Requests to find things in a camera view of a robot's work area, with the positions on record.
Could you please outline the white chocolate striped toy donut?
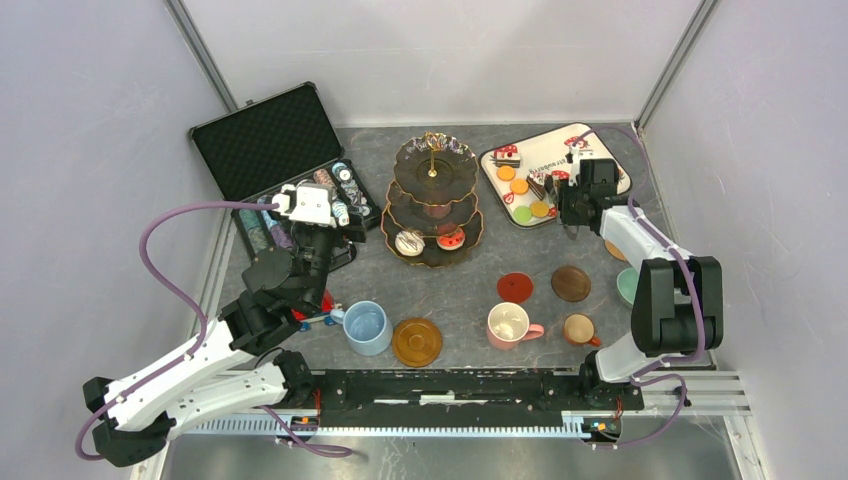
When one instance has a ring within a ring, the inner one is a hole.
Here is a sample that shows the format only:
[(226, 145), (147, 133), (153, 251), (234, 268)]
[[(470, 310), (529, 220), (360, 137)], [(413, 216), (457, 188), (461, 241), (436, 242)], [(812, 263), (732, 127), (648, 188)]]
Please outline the white chocolate striped toy donut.
[(417, 230), (402, 230), (394, 240), (396, 251), (404, 257), (416, 257), (423, 253), (425, 240), (421, 232)]

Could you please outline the red strawberry toy tart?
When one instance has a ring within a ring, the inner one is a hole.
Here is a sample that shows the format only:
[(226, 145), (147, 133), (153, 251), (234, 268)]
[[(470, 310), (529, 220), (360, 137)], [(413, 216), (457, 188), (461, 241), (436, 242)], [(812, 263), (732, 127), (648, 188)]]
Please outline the red strawberry toy tart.
[(458, 227), (455, 231), (440, 235), (436, 239), (437, 246), (444, 251), (455, 251), (461, 248), (466, 241), (464, 229)]

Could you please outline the chocolate cake slice toy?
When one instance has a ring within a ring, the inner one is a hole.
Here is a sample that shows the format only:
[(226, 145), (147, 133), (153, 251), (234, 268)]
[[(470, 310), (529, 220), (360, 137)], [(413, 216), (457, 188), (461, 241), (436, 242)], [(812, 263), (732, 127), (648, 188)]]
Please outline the chocolate cake slice toy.
[(547, 190), (545, 187), (546, 178), (547, 175), (543, 172), (530, 173), (526, 177), (529, 190), (539, 201), (547, 200)]

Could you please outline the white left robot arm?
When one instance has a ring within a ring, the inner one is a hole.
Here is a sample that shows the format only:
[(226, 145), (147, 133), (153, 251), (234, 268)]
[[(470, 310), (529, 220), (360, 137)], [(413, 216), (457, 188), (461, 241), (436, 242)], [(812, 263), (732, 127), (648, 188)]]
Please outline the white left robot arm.
[(318, 183), (286, 184), (264, 209), (290, 226), (292, 245), (258, 251), (244, 291), (216, 318), (198, 311), (198, 332), (183, 345), (124, 378), (84, 384), (90, 417), (75, 441), (80, 458), (131, 466), (217, 417), (314, 399), (304, 357), (283, 343), (324, 311), (328, 276), (342, 249), (365, 241), (365, 220)]

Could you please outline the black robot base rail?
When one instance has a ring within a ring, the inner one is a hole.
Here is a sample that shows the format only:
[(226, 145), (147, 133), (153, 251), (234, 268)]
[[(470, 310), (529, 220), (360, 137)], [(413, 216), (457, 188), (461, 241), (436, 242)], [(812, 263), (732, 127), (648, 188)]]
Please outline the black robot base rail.
[(308, 433), (589, 439), (645, 402), (638, 387), (569, 369), (328, 369), (272, 406)]

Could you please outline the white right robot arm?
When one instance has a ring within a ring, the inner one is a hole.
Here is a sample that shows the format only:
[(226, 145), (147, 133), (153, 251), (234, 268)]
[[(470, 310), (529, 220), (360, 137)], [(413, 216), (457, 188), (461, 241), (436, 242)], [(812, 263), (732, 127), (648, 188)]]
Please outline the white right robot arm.
[(591, 408), (612, 401), (617, 384), (638, 386), (657, 368), (697, 362), (724, 339), (720, 262), (674, 243), (634, 200), (619, 195), (619, 180), (615, 160), (579, 160), (558, 186), (562, 223), (589, 227), (638, 274), (629, 332), (581, 367), (577, 392)]

